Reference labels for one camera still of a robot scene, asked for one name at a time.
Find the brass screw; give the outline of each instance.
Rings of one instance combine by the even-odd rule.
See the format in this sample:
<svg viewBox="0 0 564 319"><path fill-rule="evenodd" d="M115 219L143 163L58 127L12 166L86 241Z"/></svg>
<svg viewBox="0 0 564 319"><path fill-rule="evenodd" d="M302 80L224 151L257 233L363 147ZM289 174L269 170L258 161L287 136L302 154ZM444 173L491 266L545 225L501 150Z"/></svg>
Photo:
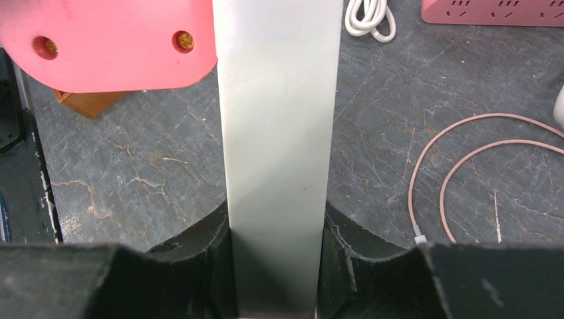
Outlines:
<svg viewBox="0 0 564 319"><path fill-rule="evenodd" d="M176 44L181 50L190 52L194 48L194 38L188 32L180 31L176 35Z"/></svg>
<svg viewBox="0 0 564 319"><path fill-rule="evenodd" d="M55 45L54 42L52 42L52 40L45 39L45 46L47 47L49 52L51 52L51 54L53 54L53 56L57 55L57 46Z"/></svg>

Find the pink panel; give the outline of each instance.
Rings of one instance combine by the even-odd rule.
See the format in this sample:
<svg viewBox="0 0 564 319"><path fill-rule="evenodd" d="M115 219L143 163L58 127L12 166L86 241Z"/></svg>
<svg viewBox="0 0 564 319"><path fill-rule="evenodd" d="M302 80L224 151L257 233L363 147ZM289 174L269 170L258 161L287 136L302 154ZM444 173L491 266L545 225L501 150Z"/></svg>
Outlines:
<svg viewBox="0 0 564 319"><path fill-rule="evenodd" d="M564 0L423 0L428 23L564 27Z"/></svg>
<svg viewBox="0 0 564 319"><path fill-rule="evenodd" d="M211 3L0 0L0 42L23 70L57 90L178 88L199 81L217 62ZM193 36L189 53L175 47L178 31ZM34 48L37 37L56 44L55 58Z"/></svg>

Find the pink cable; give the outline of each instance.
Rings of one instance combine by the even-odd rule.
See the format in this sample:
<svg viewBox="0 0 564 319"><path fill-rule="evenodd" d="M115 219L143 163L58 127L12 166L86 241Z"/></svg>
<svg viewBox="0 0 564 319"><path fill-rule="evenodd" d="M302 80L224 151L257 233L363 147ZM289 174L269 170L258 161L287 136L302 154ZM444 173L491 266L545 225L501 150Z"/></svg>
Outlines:
<svg viewBox="0 0 564 319"><path fill-rule="evenodd" d="M413 208L413 189L415 186L415 179L417 177L417 173L419 171L419 167L421 166L421 163L423 162L423 158L425 157L425 155L427 154L427 151L431 148L431 146L439 139L441 138L444 134L446 134L447 132L449 132L450 130L456 128L457 126L460 126L462 124L474 121L474 120L479 120L482 118L513 118L516 120L521 120L527 123L531 123L533 125L539 126L541 128L544 128L545 130L548 130L550 132L553 132L554 134L557 134L558 136L560 136L561 138L564 138L564 133L560 132L559 130L548 126L547 124L544 124L542 122L539 122L537 120L533 120L531 118L527 118L525 116L520 116L520 115L515 115L515 114L509 114L509 113L488 113L488 114L482 114L482 115L477 115L477 116L472 116L469 118L465 118L463 120L460 120L450 126L448 126L447 128L445 128L444 130L442 130L441 132L439 132L434 138L432 138L427 145L425 146L425 148L423 149L423 151L421 152L421 154L419 155L419 158L417 159L417 162L415 163L415 167L413 169L413 174L411 175L411 180L409 182L409 190L408 190L408 210L409 210L409 216L411 218L411 223L413 224L413 228L416 232L416 236L421 236L421 233L419 231L419 226L417 226L417 221L415 220L415 212L414 212L414 208ZM450 238L450 240L455 243L456 240L454 238L454 236L452 235L450 229L448 228L448 224L446 222L446 214L445 214L445 210L444 210L444 192L446 190L446 185L449 181L449 179L452 177L452 175L454 174L454 172L468 159L471 158L472 156L484 151L484 150L488 150L490 148L494 148L496 146L499 145L504 145L504 144L529 144L529 145L534 145L534 146L540 146L542 148L547 148L549 150L553 150L555 152L558 152L560 154L564 155L564 150L562 150L561 148L556 148L555 146L551 146L548 144L544 144L541 142L536 142L536 141L531 141L531 140L503 140L503 141L499 141L499 142L494 142L485 146L482 146L472 152L470 152L468 155L464 156L458 163L456 163L456 165L449 171L446 179L443 181L442 187L441 187L441 194L439 197L439 208L440 208L440 212L441 212L441 220L442 220L442 224L444 227L444 230L446 231L448 237Z"/></svg>

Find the marble tile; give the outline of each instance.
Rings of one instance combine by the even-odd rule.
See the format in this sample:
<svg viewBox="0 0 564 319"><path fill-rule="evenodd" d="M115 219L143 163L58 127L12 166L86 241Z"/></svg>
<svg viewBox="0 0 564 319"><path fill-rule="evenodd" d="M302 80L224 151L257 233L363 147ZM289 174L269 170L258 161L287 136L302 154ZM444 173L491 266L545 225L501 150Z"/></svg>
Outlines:
<svg viewBox="0 0 564 319"><path fill-rule="evenodd" d="M369 231L414 244L409 179L426 142L473 114L511 112L552 126L564 84L564 30L429 25L420 1L390 1L397 38L380 44L343 29L328 198ZM95 120L56 103L31 80L35 114L67 243L147 248L180 233L225 199L215 71L179 90L132 92ZM451 166L504 138L559 147L541 129L508 119L466 124L438 141L416 182L418 223L447 242L438 195ZM502 146L464 164L446 196L463 243L564 242L564 158Z"/></svg>

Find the white rectangular panel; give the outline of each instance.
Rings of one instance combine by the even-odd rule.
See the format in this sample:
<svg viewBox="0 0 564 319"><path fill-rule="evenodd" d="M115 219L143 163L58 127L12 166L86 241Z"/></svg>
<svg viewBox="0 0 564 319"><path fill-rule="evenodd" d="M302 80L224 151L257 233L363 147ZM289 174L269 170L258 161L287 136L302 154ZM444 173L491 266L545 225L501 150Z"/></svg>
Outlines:
<svg viewBox="0 0 564 319"><path fill-rule="evenodd" d="M243 318L314 315L342 12L343 0L213 0Z"/></svg>

